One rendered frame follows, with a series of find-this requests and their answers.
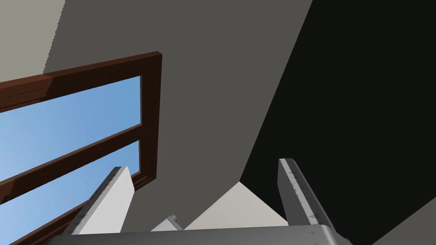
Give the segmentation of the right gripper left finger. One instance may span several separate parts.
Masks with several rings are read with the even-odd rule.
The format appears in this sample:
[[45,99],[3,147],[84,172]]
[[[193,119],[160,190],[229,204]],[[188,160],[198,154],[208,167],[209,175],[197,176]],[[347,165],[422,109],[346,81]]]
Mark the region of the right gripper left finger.
[[113,168],[63,234],[119,233],[134,192],[129,168]]

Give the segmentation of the brown framed window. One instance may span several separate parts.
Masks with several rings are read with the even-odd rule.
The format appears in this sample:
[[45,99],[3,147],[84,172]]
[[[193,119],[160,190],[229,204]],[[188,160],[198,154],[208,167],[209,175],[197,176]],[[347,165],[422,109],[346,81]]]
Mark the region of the brown framed window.
[[0,245],[60,235],[114,166],[157,172],[162,54],[0,82]]

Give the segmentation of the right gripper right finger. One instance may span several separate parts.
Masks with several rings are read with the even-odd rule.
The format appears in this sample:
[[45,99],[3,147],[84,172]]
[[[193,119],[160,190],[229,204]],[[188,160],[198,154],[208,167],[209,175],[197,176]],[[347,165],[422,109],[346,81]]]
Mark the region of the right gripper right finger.
[[334,226],[292,158],[278,160],[277,187],[289,226]]

